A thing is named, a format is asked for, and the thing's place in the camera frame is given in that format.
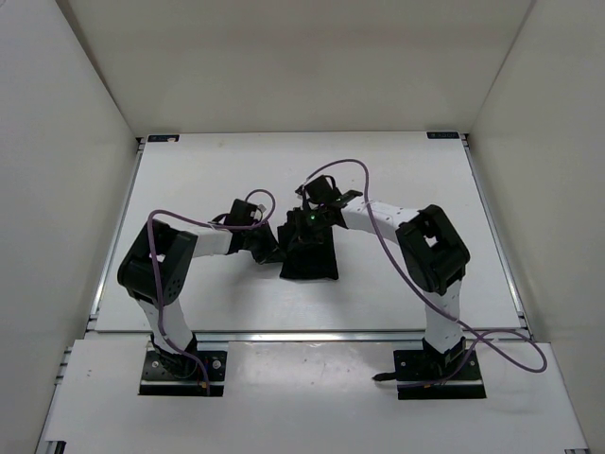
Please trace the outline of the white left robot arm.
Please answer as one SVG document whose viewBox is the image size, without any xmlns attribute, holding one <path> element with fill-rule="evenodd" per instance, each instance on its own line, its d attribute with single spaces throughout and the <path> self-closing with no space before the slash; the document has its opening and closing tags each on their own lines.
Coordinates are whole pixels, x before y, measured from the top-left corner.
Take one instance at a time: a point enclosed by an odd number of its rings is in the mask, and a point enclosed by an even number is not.
<svg viewBox="0 0 605 454">
<path fill-rule="evenodd" d="M 259 264 L 283 260 L 261 204 L 234 200 L 230 211 L 210 222 L 194 222 L 193 231 L 179 230 L 149 215 L 118 267 L 117 281 L 143 309 L 152 330 L 152 344 L 177 376 L 197 368 L 195 336 L 185 322 L 179 298 L 193 260 L 242 251 Z"/>
</svg>

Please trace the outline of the aluminium front rail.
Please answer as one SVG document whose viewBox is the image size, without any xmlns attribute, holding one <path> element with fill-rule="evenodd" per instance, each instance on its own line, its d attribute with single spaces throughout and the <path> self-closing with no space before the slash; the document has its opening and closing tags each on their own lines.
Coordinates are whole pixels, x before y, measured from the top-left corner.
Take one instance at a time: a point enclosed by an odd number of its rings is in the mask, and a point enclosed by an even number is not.
<svg viewBox="0 0 605 454">
<path fill-rule="evenodd" d="M 424 336 L 423 330 L 306 330 L 306 331 L 195 331 L 200 342 L 399 342 L 419 341 Z"/>
</svg>

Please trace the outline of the aluminium right side rail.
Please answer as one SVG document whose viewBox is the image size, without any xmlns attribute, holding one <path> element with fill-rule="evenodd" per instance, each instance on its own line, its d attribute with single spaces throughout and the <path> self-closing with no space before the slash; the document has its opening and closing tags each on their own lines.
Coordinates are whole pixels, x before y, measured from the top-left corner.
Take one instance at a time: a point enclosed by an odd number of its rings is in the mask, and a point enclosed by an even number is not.
<svg viewBox="0 0 605 454">
<path fill-rule="evenodd" d="M 481 204 L 483 206 L 483 210 L 488 221 L 490 231 L 493 237 L 494 246 L 496 248 L 499 261 L 501 264 L 502 271 L 505 275 L 505 280 L 507 282 L 507 286 L 509 289 L 510 297 L 512 299 L 513 305 L 515 307 L 517 318 L 520 321 L 521 328 L 525 330 L 529 336 L 532 338 L 533 333 L 530 327 L 530 324 L 527 319 L 527 313 L 524 308 L 523 299 L 519 292 L 519 288 L 517 283 L 515 282 L 515 278 L 512 274 L 510 261 L 505 251 L 504 245 L 502 243 L 500 234 L 498 232 L 498 228 L 496 226 L 495 218 L 493 216 L 493 210 L 490 206 L 489 198 L 486 192 L 486 188 L 483 184 L 481 175 L 479 174 L 477 164 L 475 163 L 475 159 L 473 157 L 473 153 L 470 148 L 470 134 L 463 133 L 461 136 L 461 142 L 464 147 L 465 155 L 470 166 L 471 172 L 473 174 L 473 178 L 475 181 L 475 186 L 478 192 L 478 196 L 481 200 Z"/>
</svg>

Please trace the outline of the aluminium left side rail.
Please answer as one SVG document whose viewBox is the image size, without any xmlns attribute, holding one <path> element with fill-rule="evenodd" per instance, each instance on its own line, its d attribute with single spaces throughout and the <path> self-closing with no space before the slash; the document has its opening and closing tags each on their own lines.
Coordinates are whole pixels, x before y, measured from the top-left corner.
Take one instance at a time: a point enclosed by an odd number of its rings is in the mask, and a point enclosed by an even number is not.
<svg viewBox="0 0 605 454">
<path fill-rule="evenodd" d="M 139 170 L 139 167 L 141 164 L 142 156 L 144 153 L 144 149 L 146 146 L 147 139 L 145 138 L 145 136 L 137 137 L 136 140 L 137 140 L 137 149 L 135 151 L 134 164 L 133 164 L 132 170 L 129 175 L 126 189 L 124 190 L 123 198 L 119 205 L 117 221 L 115 222 L 115 224 L 113 225 L 113 228 L 112 228 L 112 236 L 111 236 L 110 243 L 109 243 L 109 249 L 105 255 L 103 267 L 101 269 L 101 273 L 99 275 L 99 278 L 98 278 L 98 281 L 96 284 L 94 298 L 92 300 L 88 319 L 87 319 L 87 322 L 85 325 L 86 332 L 88 332 L 90 330 L 95 330 L 95 323 L 98 318 L 99 307 L 100 307 L 100 303 L 103 298 L 105 287 L 108 282 L 108 276 L 110 274 L 110 269 L 112 266 L 112 261 L 113 261 L 117 241 L 121 234 L 124 219 L 127 214 L 128 206 L 130 203 L 131 193 L 132 193 L 132 190 L 133 190 L 133 187 L 135 184 L 136 176 L 137 176 L 137 173 L 138 173 L 138 170 Z"/>
</svg>

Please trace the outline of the black skirt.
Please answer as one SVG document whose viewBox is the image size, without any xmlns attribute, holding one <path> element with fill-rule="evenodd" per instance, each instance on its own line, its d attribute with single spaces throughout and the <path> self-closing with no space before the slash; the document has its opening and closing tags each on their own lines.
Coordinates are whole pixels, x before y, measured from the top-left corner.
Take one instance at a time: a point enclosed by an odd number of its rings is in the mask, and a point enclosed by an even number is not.
<svg viewBox="0 0 605 454">
<path fill-rule="evenodd" d="M 310 227 L 305 212 L 294 208 L 286 213 L 286 221 L 277 228 L 278 244 L 284 253 L 280 272 L 282 279 L 338 279 L 333 229 Z"/>
</svg>

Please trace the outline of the blue corner label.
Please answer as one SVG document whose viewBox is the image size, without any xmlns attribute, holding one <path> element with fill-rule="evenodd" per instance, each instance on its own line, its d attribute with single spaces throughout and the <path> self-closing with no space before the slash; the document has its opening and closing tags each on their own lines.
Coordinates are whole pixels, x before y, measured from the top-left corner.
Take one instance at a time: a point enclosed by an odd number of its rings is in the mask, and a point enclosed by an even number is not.
<svg viewBox="0 0 605 454">
<path fill-rule="evenodd" d="M 459 133 L 456 131 L 428 131 L 426 136 L 429 140 L 458 140 Z"/>
<path fill-rule="evenodd" d="M 178 134 L 151 134 L 147 137 L 148 143 L 176 143 L 179 140 Z"/>
</svg>

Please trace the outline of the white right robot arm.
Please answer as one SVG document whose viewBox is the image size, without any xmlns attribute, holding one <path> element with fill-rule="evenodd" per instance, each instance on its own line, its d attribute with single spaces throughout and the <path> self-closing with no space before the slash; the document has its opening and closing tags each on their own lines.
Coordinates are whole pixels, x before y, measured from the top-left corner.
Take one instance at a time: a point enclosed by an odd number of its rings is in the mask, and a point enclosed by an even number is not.
<svg viewBox="0 0 605 454">
<path fill-rule="evenodd" d="M 404 277 L 426 300 L 424 369 L 439 379 L 454 372 L 464 351 L 459 295 L 470 253 L 443 209 L 435 204 L 406 209 L 357 190 L 342 193 L 329 175 L 303 183 L 296 193 L 302 200 L 299 225 L 308 236 L 338 226 L 399 246 Z"/>
</svg>

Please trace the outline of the aluminium rail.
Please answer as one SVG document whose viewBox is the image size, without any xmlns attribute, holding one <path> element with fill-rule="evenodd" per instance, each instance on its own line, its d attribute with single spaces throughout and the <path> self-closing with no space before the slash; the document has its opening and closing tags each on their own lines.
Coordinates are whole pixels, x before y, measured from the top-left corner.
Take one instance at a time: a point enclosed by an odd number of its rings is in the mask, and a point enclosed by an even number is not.
<svg viewBox="0 0 605 454">
<path fill-rule="evenodd" d="M 488 221 L 490 231 L 493 237 L 494 246 L 496 248 L 499 261 L 501 264 L 502 271 L 505 275 L 505 280 L 507 282 L 507 286 L 509 289 L 510 297 L 512 299 L 513 305 L 515 307 L 517 318 L 520 321 L 521 328 L 525 330 L 529 336 L 532 338 L 533 333 L 530 327 L 530 324 L 527 319 L 527 313 L 524 308 L 523 299 L 519 292 L 519 288 L 517 283 L 515 282 L 515 278 L 512 274 L 510 261 L 505 251 L 504 245 L 502 243 L 500 234 L 498 232 L 498 228 L 496 226 L 495 218 L 493 216 L 493 210 L 490 206 L 489 198 L 486 192 L 486 188 L 483 184 L 481 175 L 479 174 L 477 164 L 475 163 L 475 159 L 473 157 L 473 153 L 470 148 L 470 134 L 463 133 L 461 136 L 461 142 L 464 147 L 465 155 L 470 166 L 471 172 L 473 174 L 473 178 L 475 181 L 475 186 L 478 192 L 478 196 L 481 200 L 481 204 L 483 206 L 483 210 Z"/>
<path fill-rule="evenodd" d="M 424 336 L 423 330 L 306 330 L 306 331 L 195 331 L 200 342 L 399 342 L 419 341 Z"/>
<path fill-rule="evenodd" d="M 133 190 L 133 187 L 135 184 L 136 176 L 137 176 L 137 173 L 138 173 L 138 170 L 139 170 L 139 167 L 141 164 L 142 156 L 144 153 L 144 149 L 146 146 L 147 139 L 145 138 L 145 136 L 137 137 L 136 140 L 137 140 L 137 149 L 135 151 L 134 164 L 133 164 L 132 170 L 129 175 L 126 189 L 124 190 L 123 198 L 119 205 L 117 221 L 115 222 L 115 224 L 113 225 L 113 228 L 112 228 L 112 236 L 111 236 L 110 243 L 109 243 L 109 249 L 105 255 L 103 267 L 101 269 L 101 273 L 99 275 L 99 278 L 98 278 L 98 281 L 96 284 L 94 298 L 92 300 L 88 319 L 87 319 L 87 322 L 85 325 L 86 332 L 88 332 L 90 330 L 95 330 L 95 323 L 98 318 L 99 307 L 100 307 L 100 303 L 103 298 L 105 287 L 108 282 L 108 276 L 110 274 L 110 269 L 112 266 L 112 261 L 113 261 L 117 241 L 121 234 L 124 219 L 127 214 L 128 206 L 130 203 L 131 193 L 132 193 L 132 190 Z"/>
</svg>

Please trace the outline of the left blue corner label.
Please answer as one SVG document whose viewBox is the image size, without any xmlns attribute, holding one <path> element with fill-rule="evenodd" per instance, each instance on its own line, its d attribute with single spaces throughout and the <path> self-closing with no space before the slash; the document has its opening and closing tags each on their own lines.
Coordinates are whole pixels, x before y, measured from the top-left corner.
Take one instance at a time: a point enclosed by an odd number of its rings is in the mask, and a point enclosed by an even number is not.
<svg viewBox="0 0 605 454">
<path fill-rule="evenodd" d="M 179 140 L 178 134 L 151 134 L 147 137 L 148 143 L 176 143 Z"/>
</svg>

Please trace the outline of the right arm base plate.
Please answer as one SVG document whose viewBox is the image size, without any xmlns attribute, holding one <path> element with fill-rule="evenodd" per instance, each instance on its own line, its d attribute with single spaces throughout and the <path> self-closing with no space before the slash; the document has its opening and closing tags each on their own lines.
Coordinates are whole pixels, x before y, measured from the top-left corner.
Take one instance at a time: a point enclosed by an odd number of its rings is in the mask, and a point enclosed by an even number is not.
<svg viewBox="0 0 605 454">
<path fill-rule="evenodd" d="M 375 382 L 395 381 L 399 400 L 484 399 L 487 397 L 477 359 L 456 359 L 442 370 L 423 350 L 395 350 L 394 371 L 379 373 Z"/>
</svg>

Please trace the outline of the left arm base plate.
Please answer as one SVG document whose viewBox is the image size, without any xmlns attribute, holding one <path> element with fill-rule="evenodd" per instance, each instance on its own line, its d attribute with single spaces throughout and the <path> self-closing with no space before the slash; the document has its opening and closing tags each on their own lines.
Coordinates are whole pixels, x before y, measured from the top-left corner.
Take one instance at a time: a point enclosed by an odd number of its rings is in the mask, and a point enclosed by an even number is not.
<svg viewBox="0 0 605 454">
<path fill-rule="evenodd" d="M 198 344 L 199 364 L 190 359 L 168 360 L 149 342 L 140 375 L 138 394 L 142 396 L 222 397 L 228 359 L 227 343 Z"/>
</svg>

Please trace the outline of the right blue corner label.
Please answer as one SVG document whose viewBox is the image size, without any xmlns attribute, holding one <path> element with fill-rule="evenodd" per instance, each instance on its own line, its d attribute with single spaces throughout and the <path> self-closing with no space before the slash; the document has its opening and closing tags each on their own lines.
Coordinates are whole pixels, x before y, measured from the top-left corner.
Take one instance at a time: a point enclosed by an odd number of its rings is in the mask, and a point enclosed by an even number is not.
<svg viewBox="0 0 605 454">
<path fill-rule="evenodd" d="M 426 136 L 429 140 L 458 140 L 459 133 L 456 131 L 428 131 Z"/>
</svg>

